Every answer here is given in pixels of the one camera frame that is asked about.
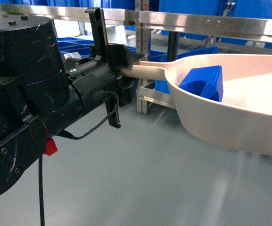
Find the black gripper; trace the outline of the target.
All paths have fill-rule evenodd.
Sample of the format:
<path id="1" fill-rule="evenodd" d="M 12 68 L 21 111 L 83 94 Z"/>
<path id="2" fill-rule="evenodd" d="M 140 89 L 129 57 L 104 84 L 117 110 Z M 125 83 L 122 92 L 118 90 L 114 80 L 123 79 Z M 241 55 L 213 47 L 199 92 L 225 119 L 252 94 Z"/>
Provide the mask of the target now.
<path id="1" fill-rule="evenodd" d="M 146 56 L 129 50 L 123 44 L 107 45 L 110 67 L 129 67 Z M 119 106 L 126 106 L 133 101 L 138 79 L 123 77 L 117 90 L 117 78 L 108 65 L 89 58 L 66 60 L 65 70 L 70 88 L 70 100 L 65 105 L 67 118 L 81 118 L 103 103 L 106 104 L 107 113 L 111 113 L 116 100 L 109 92 L 118 91 Z"/>

